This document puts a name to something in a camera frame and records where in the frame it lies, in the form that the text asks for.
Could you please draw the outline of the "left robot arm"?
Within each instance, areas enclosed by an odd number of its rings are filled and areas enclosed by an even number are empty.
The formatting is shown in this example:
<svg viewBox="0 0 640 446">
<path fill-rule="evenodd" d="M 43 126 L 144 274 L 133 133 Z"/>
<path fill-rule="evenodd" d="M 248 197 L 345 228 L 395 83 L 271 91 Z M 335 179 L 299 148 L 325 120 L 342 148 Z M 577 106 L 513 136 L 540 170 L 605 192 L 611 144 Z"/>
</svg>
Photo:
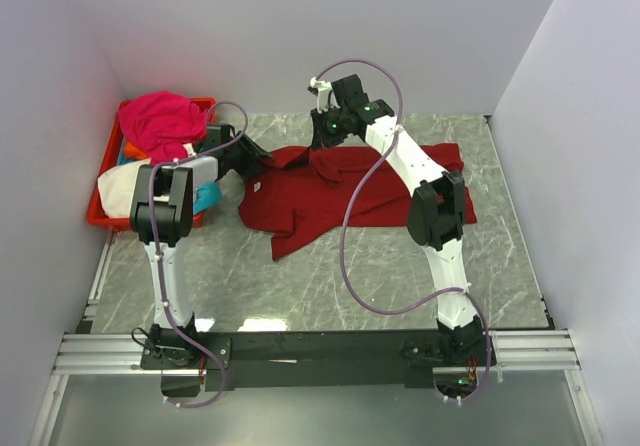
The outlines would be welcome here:
<svg viewBox="0 0 640 446">
<path fill-rule="evenodd" d="M 151 268 L 154 318 L 143 346 L 143 366 L 186 368 L 211 360 L 210 349 L 199 338 L 195 312 L 188 298 L 186 238 L 194 223 L 196 182 L 216 184 L 230 170 L 243 179 L 263 172 L 271 153 L 245 132 L 227 123 L 210 124 L 205 138 L 184 159 L 174 158 L 158 166 L 147 165 L 137 173 L 131 229 L 137 233 Z"/>
</svg>

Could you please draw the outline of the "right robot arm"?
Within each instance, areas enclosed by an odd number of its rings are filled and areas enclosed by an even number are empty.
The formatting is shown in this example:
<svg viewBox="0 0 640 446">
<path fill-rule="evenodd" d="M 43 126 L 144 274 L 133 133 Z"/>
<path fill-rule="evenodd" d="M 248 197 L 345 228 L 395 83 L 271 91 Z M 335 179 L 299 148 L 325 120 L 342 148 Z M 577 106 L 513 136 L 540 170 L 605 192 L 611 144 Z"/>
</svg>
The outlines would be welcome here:
<svg viewBox="0 0 640 446">
<path fill-rule="evenodd" d="M 464 363 L 489 336 L 484 316 L 470 296 L 463 261 L 466 185 L 462 174 L 432 159 L 385 101 L 369 99 L 357 75 L 333 82 L 316 76 L 308 89 L 316 97 L 311 111 L 313 148 L 335 147 L 353 135 L 380 155 L 355 187 L 341 227 L 348 227 L 358 196 L 373 174 L 382 165 L 390 166 L 409 194 L 406 227 L 422 248 L 434 283 L 431 297 L 437 302 L 438 343 L 425 352 L 452 365 Z"/>
</svg>

